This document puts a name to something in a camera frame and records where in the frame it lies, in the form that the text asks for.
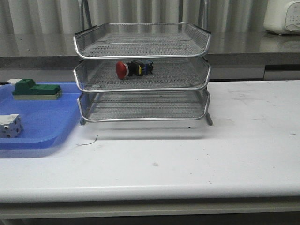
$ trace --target white curtain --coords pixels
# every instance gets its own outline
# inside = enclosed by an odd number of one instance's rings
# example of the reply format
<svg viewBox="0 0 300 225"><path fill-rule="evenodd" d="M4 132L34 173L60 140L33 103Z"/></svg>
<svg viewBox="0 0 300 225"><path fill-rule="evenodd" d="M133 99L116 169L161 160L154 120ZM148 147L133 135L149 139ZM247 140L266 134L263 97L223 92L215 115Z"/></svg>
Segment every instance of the white curtain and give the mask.
<svg viewBox="0 0 300 225"><path fill-rule="evenodd" d="M198 23L200 0L88 0L93 25L132 22ZM212 32L262 31L266 0L210 0ZM0 34L72 34L78 0L0 0Z"/></svg>

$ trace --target blue plastic tray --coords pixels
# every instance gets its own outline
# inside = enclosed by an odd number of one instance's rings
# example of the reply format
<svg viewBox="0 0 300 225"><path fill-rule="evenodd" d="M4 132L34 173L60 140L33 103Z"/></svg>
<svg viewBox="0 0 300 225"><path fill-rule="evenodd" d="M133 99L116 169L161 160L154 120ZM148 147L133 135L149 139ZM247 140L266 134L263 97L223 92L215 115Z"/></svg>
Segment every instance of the blue plastic tray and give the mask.
<svg viewBox="0 0 300 225"><path fill-rule="evenodd" d="M0 115L19 114L23 124L16 138L0 138L0 149L43 149L65 140L79 122L76 100L80 91L75 82L52 84L62 89L62 97L57 100L14 100L14 86L0 87Z"/></svg>

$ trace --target white table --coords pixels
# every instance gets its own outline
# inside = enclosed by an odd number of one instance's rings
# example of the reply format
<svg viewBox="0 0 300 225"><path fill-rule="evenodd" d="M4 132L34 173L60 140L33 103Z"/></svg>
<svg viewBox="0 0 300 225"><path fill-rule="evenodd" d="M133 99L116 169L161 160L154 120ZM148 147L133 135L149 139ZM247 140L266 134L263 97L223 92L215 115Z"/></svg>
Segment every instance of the white table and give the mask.
<svg viewBox="0 0 300 225"><path fill-rule="evenodd" d="M300 81L208 90L213 126L87 123L55 148L0 150L0 218L300 210ZM256 197L274 202L241 200ZM122 205L135 200L143 204Z"/></svg>

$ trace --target tray rim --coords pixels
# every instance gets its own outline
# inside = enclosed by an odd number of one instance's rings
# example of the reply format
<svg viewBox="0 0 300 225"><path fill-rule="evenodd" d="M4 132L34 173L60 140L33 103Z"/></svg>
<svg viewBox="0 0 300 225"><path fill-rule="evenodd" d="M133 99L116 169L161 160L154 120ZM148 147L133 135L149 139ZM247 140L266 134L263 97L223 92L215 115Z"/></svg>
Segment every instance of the tray rim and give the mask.
<svg viewBox="0 0 300 225"><path fill-rule="evenodd" d="M88 34L94 30L99 29L101 26L105 25L176 25L176 24L186 24L192 27L195 27L195 29L202 30L208 34L208 41L205 46L205 50L199 54L177 54L177 55L121 55L121 56L84 56L79 53L78 45L77 45L77 38L80 38L81 36ZM205 30L201 27L198 27L192 23L189 22L123 22L123 23L118 23L118 22L107 22L103 23L101 25L96 25L91 28L88 28L86 30L80 31L78 33L75 33L73 36L73 42L74 42L74 47L77 55L82 58L82 59L90 59L90 60L95 60L95 59L130 59L130 58L140 58L140 59L145 59L145 58L177 58L177 57L196 57L196 56L204 56L208 52L208 48L210 46L210 40L211 40L211 32L208 30Z"/></svg>
<svg viewBox="0 0 300 225"><path fill-rule="evenodd" d="M163 91L163 90L202 90L204 88L206 88L206 86L208 85L209 81L210 81L210 73L211 73L211 65L203 58L201 58L200 60L202 60L202 62L208 67L208 72L207 75L205 77L205 82L204 85L202 85L201 87L189 87L189 88L142 88L142 89L106 89L106 90L84 90L80 87L79 84L79 80L77 77L77 73L76 71L83 67L84 64L86 64L88 61L85 60L83 62L81 62L79 65L77 65L74 69L73 69L73 74L75 77L75 82L76 85L78 87L78 89L81 92L84 93L101 93L101 92L128 92L128 91Z"/></svg>
<svg viewBox="0 0 300 225"><path fill-rule="evenodd" d="M177 117L177 118L176 117L175 118L174 117L165 117L165 118L130 118L130 119L98 119L98 120L91 120L91 119L88 119L84 116L82 104L80 102L80 99L85 94L88 94L88 93L82 93L80 95L80 97L77 99L77 103L78 103L78 107L79 107L79 111L80 111L82 119L86 122L92 122L92 123L93 122L117 122L117 121L200 120L203 117L205 117L206 114L208 113L208 108L209 108L209 104L210 104L210 93L207 91L207 89L203 89L203 92L207 95L207 100L206 100L205 105L204 105L203 114L201 116L195 117L195 118L190 118L190 117L187 117L187 118L185 118L185 117L182 117L182 118L179 118L179 117Z"/></svg>

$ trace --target white connector block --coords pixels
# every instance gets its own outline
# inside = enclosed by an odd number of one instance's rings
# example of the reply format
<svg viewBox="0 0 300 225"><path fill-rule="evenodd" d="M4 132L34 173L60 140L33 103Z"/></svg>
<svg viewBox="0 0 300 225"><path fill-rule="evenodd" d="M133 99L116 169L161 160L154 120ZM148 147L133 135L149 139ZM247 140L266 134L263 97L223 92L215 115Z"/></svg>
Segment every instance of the white connector block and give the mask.
<svg viewBox="0 0 300 225"><path fill-rule="evenodd" d="M22 129L19 114L0 116L0 138L17 137Z"/></svg>

